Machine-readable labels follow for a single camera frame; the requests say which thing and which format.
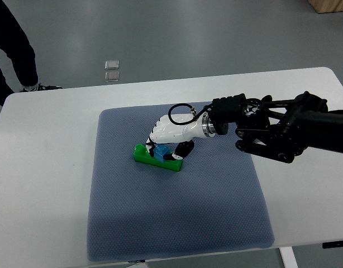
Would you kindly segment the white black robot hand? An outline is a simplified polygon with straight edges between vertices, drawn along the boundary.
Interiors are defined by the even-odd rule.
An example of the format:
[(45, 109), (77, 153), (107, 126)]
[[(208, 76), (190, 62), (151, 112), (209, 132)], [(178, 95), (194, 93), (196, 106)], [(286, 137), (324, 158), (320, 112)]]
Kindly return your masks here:
[(200, 116), (188, 114), (164, 115), (158, 119), (150, 132), (145, 147), (151, 157), (157, 144), (177, 144), (174, 152), (164, 156), (165, 160), (182, 160), (187, 157), (194, 148), (193, 139), (211, 138), (216, 130), (206, 112)]

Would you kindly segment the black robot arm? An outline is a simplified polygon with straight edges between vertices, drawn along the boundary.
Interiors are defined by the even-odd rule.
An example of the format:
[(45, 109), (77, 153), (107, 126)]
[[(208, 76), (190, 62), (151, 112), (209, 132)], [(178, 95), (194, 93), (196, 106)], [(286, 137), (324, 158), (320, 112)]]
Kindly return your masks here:
[(242, 152), (284, 163), (308, 147), (343, 154), (343, 110), (329, 110), (326, 99), (309, 92), (283, 101), (270, 95), (216, 98), (207, 113), (218, 135), (236, 124), (235, 146)]

